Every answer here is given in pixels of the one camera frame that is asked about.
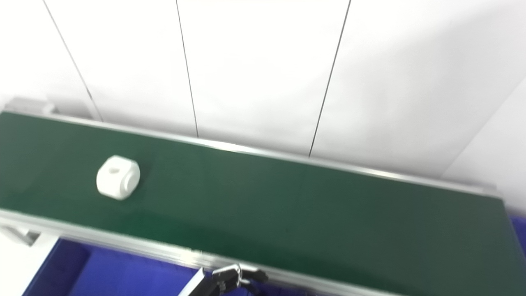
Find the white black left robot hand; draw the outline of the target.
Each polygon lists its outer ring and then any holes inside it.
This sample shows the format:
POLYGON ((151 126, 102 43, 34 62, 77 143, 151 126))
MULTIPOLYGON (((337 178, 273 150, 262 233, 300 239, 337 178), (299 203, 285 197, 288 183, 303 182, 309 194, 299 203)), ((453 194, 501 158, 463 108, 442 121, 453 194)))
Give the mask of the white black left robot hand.
POLYGON ((184 286, 179 296, 223 296, 237 289, 245 289, 257 296, 261 291, 254 282, 266 283, 269 276, 265 271, 248 264, 231 264, 206 274, 200 268, 184 286))

